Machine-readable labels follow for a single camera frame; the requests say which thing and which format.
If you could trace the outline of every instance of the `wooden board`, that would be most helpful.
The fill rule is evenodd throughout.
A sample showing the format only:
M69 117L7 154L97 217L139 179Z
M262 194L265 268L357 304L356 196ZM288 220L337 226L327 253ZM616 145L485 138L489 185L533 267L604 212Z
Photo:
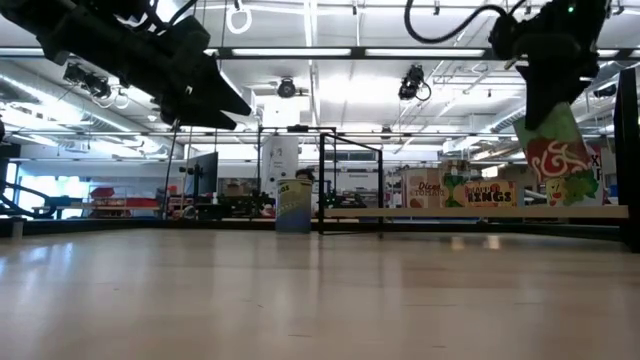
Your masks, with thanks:
M600 218L627 219L626 206L585 206L552 208L547 206L496 208L427 209L326 209L327 217L443 217L443 218Z

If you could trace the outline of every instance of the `wooden floor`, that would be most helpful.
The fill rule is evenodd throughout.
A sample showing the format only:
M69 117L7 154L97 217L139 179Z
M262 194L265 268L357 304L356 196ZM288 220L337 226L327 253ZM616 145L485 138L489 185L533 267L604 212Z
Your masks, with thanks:
M640 359L640 256L522 235L0 245L0 359Z

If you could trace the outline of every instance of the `light fixture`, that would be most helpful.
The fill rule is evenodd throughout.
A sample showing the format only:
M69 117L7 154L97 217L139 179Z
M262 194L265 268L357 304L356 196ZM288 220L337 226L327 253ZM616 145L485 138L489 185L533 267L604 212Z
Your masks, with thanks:
M600 58L614 57L618 55L620 50L598 50L598 55Z
M349 56L351 49L340 48L245 48L232 49L235 56Z
M48 139L44 136L40 136L40 135L29 135L29 136L22 136L22 135L11 135L12 137L16 138L16 139L21 139L21 140L26 140L26 141L31 141L34 143L38 143L41 145L46 145L46 146L58 146L58 143L56 143L55 141Z
M0 48L0 57L43 57L44 50L42 48L33 47L2 47Z
M406 56L406 57L479 57L484 49L366 49L366 56Z

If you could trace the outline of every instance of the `metal frame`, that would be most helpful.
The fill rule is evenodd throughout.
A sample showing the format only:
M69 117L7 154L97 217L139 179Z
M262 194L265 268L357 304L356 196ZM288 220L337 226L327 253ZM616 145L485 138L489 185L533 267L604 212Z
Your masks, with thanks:
M336 127L331 127L331 126L315 126L315 127L305 127L304 129L309 130L309 131L315 131L316 133L319 133L320 136L322 137L323 131L331 131L333 132L333 135L335 136L338 129ZM269 133L271 135L274 136L278 136L280 133L278 133L279 130L284 130L286 132L289 132L288 128L286 127L265 127L265 126L258 126L258 132L257 132L257 136L258 136L258 145L257 145L257 151L258 151L258 161L257 161L257 182L258 182L258 191L262 192L262 174L261 174L261 168L262 168L262 164L261 164L261 156L262 156L262 133L265 130L273 130L274 132ZM305 134L308 134L308 132L290 132L291 134L299 134L300 136L304 136ZM335 155L336 155L336 143L334 141L333 143L333 155L334 155L334 159L335 159ZM337 181L337 171L336 171L336 164L334 162L333 164L333 186L336 186L336 181Z
M456 55L459 50L476 50L478 55ZM500 61L491 48L486 47L452 47L436 46L429 48L397 47L397 46L314 46L314 47L291 47L291 46L239 46L209 48L210 52L216 54L222 60L463 60L463 61ZM279 53L255 55L242 54L246 50L278 50ZM296 55L297 53L315 50L316 54ZM330 52L322 54L322 50L338 50L340 55L331 55ZM376 55L376 50L390 50L387 55ZM636 48L606 48L604 51L617 51L613 55L600 56L599 61L634 61L640 59L640 53ZM8 46L0 47L0 59L43 59L44 52L40 47L20 47Z
M629 219L620 226L623 241L632 252L640 252L640 187L635 183L635 170L640 156L640 128L638 126L638 95L636 70L622 70L613 115L615 133L618 204L627 205Z
M320 184L324 183L324 170L325 170L325 145L326 145L326 139L327 137L332 138L333 139L333 149L335 152L336 149L336 141L342 141L345 142L347 144L351 144L351 145L356 145L356 146L360 146L364 149L367 150L371 150L374 151L378 154L378 208L384 208L384 167L383 167L383 157L382 157L382 150L380 149L376 149L374 147L368 146L368 145L363 145L360 143L357 143L355 141L349 140L349 139L345 139L336 135L331 135L331 134L327 134L327 133L322 133L320 134L320 151L319 151L319 157L318 157L318 163L319 163L319 169L318 172L319 174L319 179L318 181L320 182ZM333 158L333 168L334 168L334 177L335 177L335 168L336 168L336 163L338 161L336 160L335 156ZM337 188L336 183L333 184L333 188L336 189ZM318 189L318 233L320 235L324 234L324 202L325 202L325 193L324 193L324 186L320 186ZM378 235L379 237L382 237L382 230L383 230L383 226L384 226L384 217L378 217Z

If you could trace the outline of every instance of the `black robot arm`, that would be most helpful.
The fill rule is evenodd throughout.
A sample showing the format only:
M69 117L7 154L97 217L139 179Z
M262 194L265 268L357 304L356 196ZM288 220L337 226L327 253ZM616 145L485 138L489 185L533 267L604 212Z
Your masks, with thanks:
M407 0L405 26L415 40L436 44L456 36L483 11L499 14L489 36L494 54L509 61L526 60L528 66L516 66L527 84L525 127L535 130L551 110L562 102L573 103L598 74L596 43L611 14L611 0L552 0L529 20L518 22L515 11L525 3L520 0L509 12L484 5L460 26L437 38L424 38L411 25L413 0Z
M34 34L47 59L63 65L70 53L150 94L172 124L235 129L220 110L249 115L251 108L205 54L210 35L193 16L163 23L149 0L0 0L0 13ZM142 21L126 25L120 19Z

